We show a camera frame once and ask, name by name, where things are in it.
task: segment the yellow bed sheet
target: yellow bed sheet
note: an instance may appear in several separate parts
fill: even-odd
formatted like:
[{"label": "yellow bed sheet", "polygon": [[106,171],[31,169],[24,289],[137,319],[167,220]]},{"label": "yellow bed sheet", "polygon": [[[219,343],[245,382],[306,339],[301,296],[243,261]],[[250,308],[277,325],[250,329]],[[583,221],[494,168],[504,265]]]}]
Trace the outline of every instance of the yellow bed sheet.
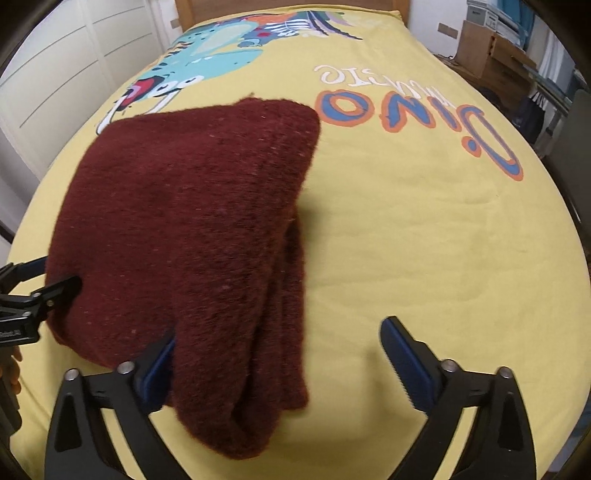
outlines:
[{"label": "yellow bed sheet", "polygon": [[[311,402],[284,416],[267,452],[243,462],[201,446],[165,409],[153,419],[181,464],[199,480],[387,478],[424,422],[379,344],[380,321],[396,314],[442,358],[475,371],[515,370],[541,476],[591,381],[583,252],[528,144],[397,14],[308,6],[186,32],[66,145],[35,195],[11,261],[47,253],[70,179],[106,124],[248,95],[305,103],[322,119],[299,202]],[[25,421],[12,441],[37,479],[63,372],[100,371],[57,345],[45,327],[42,333],[23,349]],[[141,478],[107,417],[124,465]],[[465,415],[438,479],[451,473],[470,420]]]}]

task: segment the human hand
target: human hand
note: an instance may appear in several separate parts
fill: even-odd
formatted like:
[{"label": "human hand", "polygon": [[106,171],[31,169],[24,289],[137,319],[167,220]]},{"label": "human hand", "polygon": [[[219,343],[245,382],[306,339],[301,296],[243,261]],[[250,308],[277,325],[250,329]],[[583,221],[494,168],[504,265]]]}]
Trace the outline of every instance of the human hand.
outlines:
[{"label": "human hand", "polygon": [[[21,392],[21,383],[18,381],[18,377],[21,375],[21,367],[19,367],[18,362],[22,362],[22,353],[19,347],[14,347],[12,351],[12,365],[7,369],[7,374],[10,376],[10,384],[12,385],[13,392],[18,395]],[[0,378],[2,377],[2,367],[0,367]]]}]

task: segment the dark red fleece blanket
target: dark red fleece blanket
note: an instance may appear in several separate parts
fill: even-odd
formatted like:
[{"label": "dark red fleece blanket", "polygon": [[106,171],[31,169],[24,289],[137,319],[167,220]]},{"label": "dark red fleece blanket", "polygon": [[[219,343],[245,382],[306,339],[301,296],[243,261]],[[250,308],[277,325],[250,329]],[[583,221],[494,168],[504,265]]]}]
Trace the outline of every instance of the dark red fleece blanket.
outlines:
[{"label": "dark red fleece blanket", "polygon": [[83,290],[48,324],[114,368],[172,327],[171,403],[234,459],[303,408],[303,251],[296,200],[319,137],[288,100],[137,116],[108,126],[66,194],[47,281]]}]

